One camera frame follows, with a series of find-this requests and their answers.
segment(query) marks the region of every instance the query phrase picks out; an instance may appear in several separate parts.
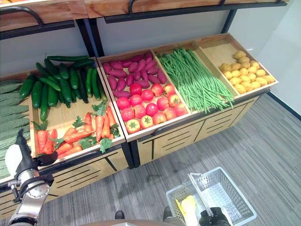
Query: gray carpet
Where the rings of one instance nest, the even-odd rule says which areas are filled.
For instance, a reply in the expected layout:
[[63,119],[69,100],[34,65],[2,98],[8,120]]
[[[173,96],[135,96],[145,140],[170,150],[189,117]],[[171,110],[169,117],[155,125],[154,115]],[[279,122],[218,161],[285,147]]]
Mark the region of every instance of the gray carpet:
[[113,219],[117,210],[126,218],[160,221],[166,191],[189,172],[217,166],[257,212],[248,226],[301,225],[301,121],[267,95],[232,128],[46,203],[39,225],[78,226]]

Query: robotic arm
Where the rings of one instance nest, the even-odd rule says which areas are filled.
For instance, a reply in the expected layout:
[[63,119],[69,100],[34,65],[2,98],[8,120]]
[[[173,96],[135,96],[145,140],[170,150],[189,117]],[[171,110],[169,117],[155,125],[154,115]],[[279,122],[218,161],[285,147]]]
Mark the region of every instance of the robotic arm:
[[23,137],[23,130],[18,132],[16,143],[9,147],[5,163],[14,181],[8,183],[15,195],[14,203],[20,203],[11,217],[9,226],[35,226],[42,206],[47,198],[54,179],[52,175],[40,176],[38,166],[47,166],[57,159],[57,152],[31,157],[31,151]]

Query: yellow potato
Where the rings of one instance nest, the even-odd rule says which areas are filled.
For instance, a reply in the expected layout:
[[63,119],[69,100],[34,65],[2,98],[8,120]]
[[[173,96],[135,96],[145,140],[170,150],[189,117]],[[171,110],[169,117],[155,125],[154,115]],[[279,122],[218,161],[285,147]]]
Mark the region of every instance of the yellow potato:
[[238,62],[241,64],[241,63],[243,63],[243,62],[250,62],[250,58],[248,58],[248,57],[242,57],[242,58],[240,58],[239,60],[238,60]]
[[264,75],[265,75],[265,70],[259,69],[259,70],[256,71],[256,76],[257,77],[262,77]]
[[239,70],[239,72],[240,72],[240,75],[248,75],[249,74],[249,72],[248,72],[248,70],[246,68],[241,68]]
[[234,58],[235,59],[240,59],[240,58],[242,58],[242,57],[245,57],[246,56],[246,54],[245,54],[245,52],[243,52],[243,51],[241,51],[241,50],[239,50],[239,51],[237,51],[235,54],[234,54]]
[[256,78],[255,81],[260,83],[260,86],[266,86],[268,84],[268,81],[266,81],[264,78]]
[[230,82],[234,86],[236,84],[240,84],[241,83],[241,79],[240,78],[232,78],[232,79],[230,79]]
[[249,73],[254,73],[255,74],[256,71],[257,71],[257,68],[255,66],[251,66],[251,67],[248,68]]
[[264,75],[262,76],[262,78],[264,78],[268,82],[268,84],[273,83],[275,81],[274,77],[271,75]]
[[231,72],[224,72],[224,75],[226,76],[226,78],[227,78],[228,80],[232,79],[232,74],[231,74]]
[[252,85],[249,82],[243,81],[241,83],[241,85],[243,85],[245,87],[245,89],[246,89],[247,92],[253,90],[253,87],[252,87]]
[[232,68],[232,71],[240,69],[240,64],[239,63],[232,63],[230,66]]
[[247,76],[251,79],[251,81],[255,81],[256,79],[256,74],[249,73]]
[[257,82],[257,81],[252,81],[251,82],[251,86],[252,86],[253,89],[257,89],[257,88],[260,87],[260,83]]
[[259,63],[258,63],[258,62],[256,62],[256,61],[254,61],[254,60],[251,60],[251,61],[250,61],[250,65],[251,65],[251,66],[254,66],[254,67],[256,67],[256,68],[257,68],[257,70],[258,70],[258,69],[260,69],[260,65],[259,65]]
[[249,62],[243,62],[243,63],[241,63],[241,65],[240,65],[241,68],[249,68],[250,66],[251,66],[251,65],[250,65]]
[[242,75],[242,76],[240,76],[239,78],[241,79],[242,82],[243,82],[243,81],[251,82],[251,79],[250,79],[248,76],[246,76],[246,75]]
[[240,93],[240,94],[243,94],[246,92],[246,89],[243,85],[240,85],[240,84],[236,84],[234,86],[234,88]]
[[238,78],[240,76],[240,72],[238,70],[231,72],[233,78]]

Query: tomato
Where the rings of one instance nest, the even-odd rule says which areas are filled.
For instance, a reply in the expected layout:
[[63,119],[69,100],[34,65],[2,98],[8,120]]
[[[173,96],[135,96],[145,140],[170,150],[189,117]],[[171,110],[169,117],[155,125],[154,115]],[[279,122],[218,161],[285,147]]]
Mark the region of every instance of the tomato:
[[136,105],[134,107],[134,112],[135,112],[135,117],[138,119],[146,115],[145,107],[143,107],[142,105]]
[[154,103],[149,103],[147,106],[146,106],[146,114],[149,115],[149,116],[154,116],[155,113],[158,112],[158,106],[155,105]]
[[152,127],[153,125],[154,122],[152,121],[152,118],[148,115],[145,115],[140,119],[140,126],[142,129],[147,129],[149,127]]
[[166,97],[160,97],[157,100],[157,106],[160,111],[165,110],[168,107],[168,99]]
[[174,106],[176,106],[176,104],[178,104],[178,103],[180,103],[180,102],[181,102],[181,101],[180,101],[180,99],[179,99],[179,96],[176,95],[176,94],[170,95],[170,96],[168,97],[168,105],[169,105],[170,107],[174,107]]
[[163,87],[163,90],[164,90],[164,95],[166,97],[169,97],[170,95],[173,95],[175,90],[174,90],[174,86],[172,84],[167,84]]
[[155,125],[158,125],[160,123],[164,123],[167,120],[166,116],[161,112],[155,113],[155,115],[152,117],[152,119],[153,119]]
[[175,110],[171,107],[168,107],[167,109],[165,109],[163,111],[163,113],[165,114],[167,120],[171,120],[171,119],[174,119],[175,117],[177,117]]
[[176,104],[174,106],[174,110],[175,110],[177,117],[187,113],[186,108],[183,103]]
[[142,104],[142,97],[138,94],[134,94],[130,97],[130,103],[132,107],[140,105]]
[[130,106],[130,102],[126,97],[118,98],[116,103],[117,103],[117,106],[120,110],[123,110],[123,109]]
[[149,89],[144,90],[141,96],[142,96],[142,100],[145,102],[151,102],[154,98],[153,92],[150,91]]
[[135,118],[135,113],[132,108],[128,107],[128,108],[125,108],[122,110],[121,117],[122,117],[123,121],[129,121],[129,120]]
[[126,129],[129,134],[138,132],[140,130],[139,121],[136,119],[131,119],[126,123]]
[[156,97],[159,97],[163,93],[163,88],[160,84],[153,84],[151,87],[151,91],[155,94]]
[[132,85],[130,85],[130,93],[132,95],[134,95],[134,94],[141,95],[141,93],[142,93],[141,85],[139,85],[137,83],[133,83]]

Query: white plastic basket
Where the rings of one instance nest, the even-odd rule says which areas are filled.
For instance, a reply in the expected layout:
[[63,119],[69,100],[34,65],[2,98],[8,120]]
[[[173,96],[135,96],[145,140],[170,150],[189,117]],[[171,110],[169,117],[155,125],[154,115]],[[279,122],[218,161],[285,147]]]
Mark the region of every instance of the white plastic basket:
[[[204,174],[192,174],[202,195],[202,199],[209,207],[221,207],[226,210],[233,226],[241,226],[257,217],[255,210],[235,185],[233,180],[224,171],[217,167]],[[197,203],[197,218],[205,210],[205,204],[198,195],[191,181],[183,183],[166,192],[168,205],[173,216],[184,220],[175,200],[181,202],[188,195],[192,195]]]

